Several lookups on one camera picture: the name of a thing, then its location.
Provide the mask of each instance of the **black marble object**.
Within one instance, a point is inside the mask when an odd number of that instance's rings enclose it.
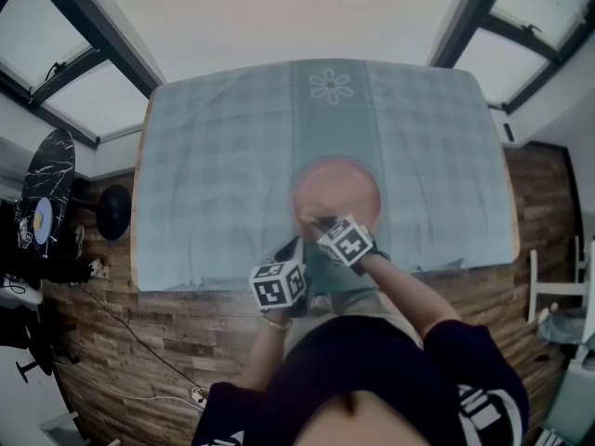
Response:
[[[50,256],[56,249],[73,179],[73,138],[68,131],[58,129],[47,136],[37,149],[22,189],[22,198],[28,205],[27,215],[31,215],[32,219],[37,203],[42,198],[47,197],[52,205],[53,220],[49,238],[47,243],[37,246],[37,252],[41,255]]]

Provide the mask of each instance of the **black shirt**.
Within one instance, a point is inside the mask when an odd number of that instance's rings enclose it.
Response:
[[[387,321],[345,316],[306,335],[266,392],[213,385],[192,445],[244,431],[231,443],[288,446],[321,405],[360,390],[383,399],[432,445],[467,444],[462,421],[475,425],[484,445],[520,443],[527,430],[522,382],[485,327],[442,322],[421,350]]]

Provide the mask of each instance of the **round black object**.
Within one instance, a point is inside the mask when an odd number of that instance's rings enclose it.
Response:
[[[101,194],[97,211],[97,228],[106,240],[117,240],[124,234],[130,214],[132,201],[128,190],[122,185],[112,185]]]

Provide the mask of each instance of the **bracelet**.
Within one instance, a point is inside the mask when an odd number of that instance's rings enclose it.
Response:
[[[263,322],[266,322],[268,325],[274,327],[275,329],[279,329],[281,332],[287,332],[287,329],[288,329],[287,324],[286,325],[282,325],[279,322],[272,321],[271,319],[269,319],[266,316],[262,316],[261,319],[262,319]]]

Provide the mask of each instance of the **wooden table edge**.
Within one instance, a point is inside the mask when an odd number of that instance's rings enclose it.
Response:
[[[152,104],[155,99],[155,92],[153,91],[149,98],[147,105],[147,112],[145,119],[142,122],[142,131],[140,133],[139,151],[137,152],[137,163],[134,169],[134,185],[132,187],[132,213],[130,216],[130,270],[132,274],[132,282],[139,288],[139,265],[137,262],[137,213],[140,190],[140,166],[142,165],[142,153],[145,148],[145,138],[147,137],[147,126],[151,118]]]
[[[510,200],[510,225],[512,229],[512,263],[514,263],[521,253],[521,239],[519,236],[519,217],[517,214],[517,204],[514,199],[514,189],[512,188],[512,180],[510,179],[509,165],[506,162],[506,155],[504,154],[504,147],[502,150],[502,162],[504,163],[504,171],[506,172],[506,187],[509,193]]]

